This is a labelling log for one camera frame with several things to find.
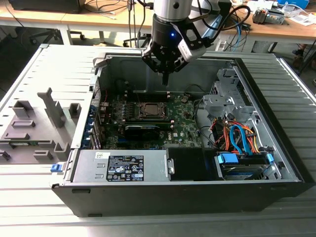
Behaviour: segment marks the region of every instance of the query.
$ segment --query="wooden desk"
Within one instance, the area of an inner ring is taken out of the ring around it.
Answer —
[[[99,0],[98,5],[116,3],[117,1]],[[126,2],[119,2],[113,6],[107,6],[103,10],[114,10],[119,6],[126,5]],[[72,44],[69,30],[92,30],[92,31],[108,31],[108,32],[129,32],[128,28],[128,11],[126,8],[115,11],[116,19],[110,19],[99,13],[83,10],[81,14],[65,14],[57,12],[40,12],[40,11],[16,11],[7,2],[7,6],[16,18],[25,27],[40,27],[40,28],[56,28],[61,31],[64,44]],[[95,3],[92,3],[88,8],[96,11]],[[140,4],[135,6],[136,31],[138,31],[143,20],[143,8]],[[142,28],[143,33],[151,32],[153,20],[153,11],[146,9],[146,20]],[[245,51],[250,51],[256,40],[272,41],[272,42],[288,42],[288,43],[313,43],[316,39],[316,25],[302,26],[289,19],[286,19],[286,24],[283,25],[258,25],[252,23],[252,15],[247,19],[246,23],[251,24],[251,31],[247,38]],[[0,0],[0,25],[20,26],[18,22],[6,10],[2,0]],[[131,12],[131,31],[133,35],[133,11]],[[236,33],[235,29],[222,32],[220,40],[225,40]]]
[[[316,6],[307,7],[307,10],[316,11]],[[240,18],[244,15],[241,11],[237,12],[237,14]],[[316,39],[316,24],[303,26],[286,18],[282,25],[259,25],[252,22],[252,15],[246,20],[246,23],[251,25],[251,30],[243,50],[245,52],[251,52],[255,41],[312,44]],[[230,42],[229,38],[235,34],[236,29],[221,32],[220,40]]]
[[[65,16],[65,13],[44,11],[16,11],[12,8],[8,0],[5,0],[5,3],[10,12],[21,22],[24,27],[59,29],[63,36],[64,44],[71,44],[71,38],[69,38],[67,25],[61,24],[61,19]],[[8,12],[5,7],[5,3],[3,2],[3,0],[0,0],[0,26],[21,26],[20,23],[18,23]],[[17,36],[14,30],[7,32],[10,33],[12,37]]]

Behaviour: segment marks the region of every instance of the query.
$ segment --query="black computer case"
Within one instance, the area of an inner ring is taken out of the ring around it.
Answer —
[[[80,13],[85,0],[9,0],[14,10]]]

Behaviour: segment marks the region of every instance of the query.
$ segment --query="motherboard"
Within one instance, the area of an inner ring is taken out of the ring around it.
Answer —
[[[103,123],[107,150],[201,147],[193,101],[184,95],[109,97]]]

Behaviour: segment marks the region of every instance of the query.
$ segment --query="power supply label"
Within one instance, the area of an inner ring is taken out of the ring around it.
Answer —
[[[107,180],[144,181],[144,156],[109,156]]]

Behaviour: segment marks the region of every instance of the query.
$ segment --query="blue cable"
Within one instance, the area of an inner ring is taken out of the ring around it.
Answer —
[[[239,26],[237,26],[237,30],[238,30],[238,40],[237,40],[237,43],[235,45],[235,48],[233,49],[233,52],[235,52],[235,50],[237,49],[238,45],[239,45],[239,41],[240,41],[240,37],[241,37],[241,31],[240,31],[240,28]]]
[[[231,139],[232,145],[238,150],[239,154],[242,154],[242,150],[239,148],[239,146],[237,146],[237,144],[234,141],[234,134],[233,134],[233,132],[234,132],[234,128],[235,127],[237,127],[240,130],[241,138],[242,138],[242,144],[243,144],[243,148],[245,149],[245,152],[248,153],[249,155],[252,155],[252,151],[249,148],[248,143],[247,143],[247,138],[246,138],[245,131],[242,129],[242,127],[240,125],[233,125],[231,127],[231,130],[229,132],[229,137]]]

